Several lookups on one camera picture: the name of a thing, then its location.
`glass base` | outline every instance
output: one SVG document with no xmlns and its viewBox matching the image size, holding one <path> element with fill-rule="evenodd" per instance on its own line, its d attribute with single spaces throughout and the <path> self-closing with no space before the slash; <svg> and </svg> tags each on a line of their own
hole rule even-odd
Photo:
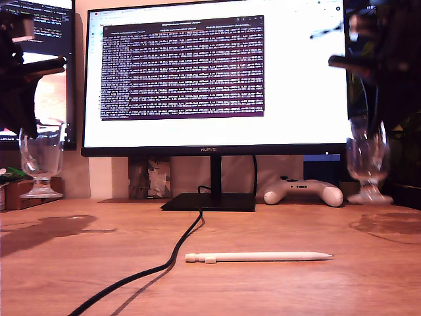
<svg viewBox="0 0 421 316">
<path fill-rule="evenodd" d="M 391 204 L 393 198 L 384 196 L 376 185 L 371 184 L 363 186 L 358 194 L 349 196 L 348 201 L 352 204 Z"/>
<path fill-rule="evenodd" d="M 63 195 L 54 191 L 50 186 L 49 179 L 34 180 L 34 187 L 27 193 L 20 195 L 22 199 L 45 199 L 45 198 L 61 198 Z"/>
</svg>

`white game controller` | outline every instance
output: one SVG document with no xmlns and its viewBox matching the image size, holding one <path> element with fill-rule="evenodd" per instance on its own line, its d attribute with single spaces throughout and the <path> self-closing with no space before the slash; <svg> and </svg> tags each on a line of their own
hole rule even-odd
<svg viewBox="0 0 421 316">
<path fill-rule="evenodd" d="M 326 204 L 338 207 L 343 202 L 342 191 L 333 184 L 318 180 L 282 180 L 275 183 L 264 194 L 266 204 L 277 204 L 288 193 L 317 194 Z"/>
</svg>

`clear glass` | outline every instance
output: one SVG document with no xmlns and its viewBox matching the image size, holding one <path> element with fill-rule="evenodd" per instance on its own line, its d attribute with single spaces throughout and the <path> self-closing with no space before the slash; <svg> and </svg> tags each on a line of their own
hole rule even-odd
<svg viewBox="0 0 421 316">
<path fill-rule="evenodd" d="M 358 194 L 348 197 L 356 204 L 390 204 L 392 197 L 380 193 L 378 184 L 389 172 L 390 146 L 383 123 L 372 137 L 368 137 L 366 116 L 349 120 L 352 137 L 347 139 L 347 167 L 349 174 L 360 181 Z"/>
<path fill-rule="evenodd" d="M 65 136 L 65 123 L 59 120 L 37 120 L 38 137 L 29 137 L 23 129 L 19 133 L 22 170 L 34 178 L 34 187 L 21 198 L 61 198 L 51 189 L 50 179 L 60 172 Z"/>
</svg>

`monitor screen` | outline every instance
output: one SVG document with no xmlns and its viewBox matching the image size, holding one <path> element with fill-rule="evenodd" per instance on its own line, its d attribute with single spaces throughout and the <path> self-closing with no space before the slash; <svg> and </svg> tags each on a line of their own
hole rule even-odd
<svg viewBox="0 0 421 316">
<path fill-rule="evenodd" d="M 32 14 L 35 38 L 22 41 L 24 63 L 66 58 L 65 71 L 44 76 L 35 93 L 35 115 L 66 123 L 65 149 L 76 149 L 74 121 L 74 0 L 15 1 L 0 7 L 14 14 Z M 0 148 L 18 149 L 15 133 L 0 128 Z"/>
<path fill-rule="evenodd" d="M 341 25 L 342 0 L 90 10 L 82 154 L 344 148 L 346 73 L 328 66 Z"/>
</svg>

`white pen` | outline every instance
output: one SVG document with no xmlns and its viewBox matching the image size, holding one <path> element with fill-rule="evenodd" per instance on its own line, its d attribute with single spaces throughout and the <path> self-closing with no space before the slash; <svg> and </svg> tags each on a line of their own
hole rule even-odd
<svg viewBox="0 0 421 316">
<path fill-rule="evenodd" d="M 316 261 L 333 257 L 322 252 L 220 252 L 187 253 L 186 262 L 216 263 L 218 261 Z"/>
</svg>

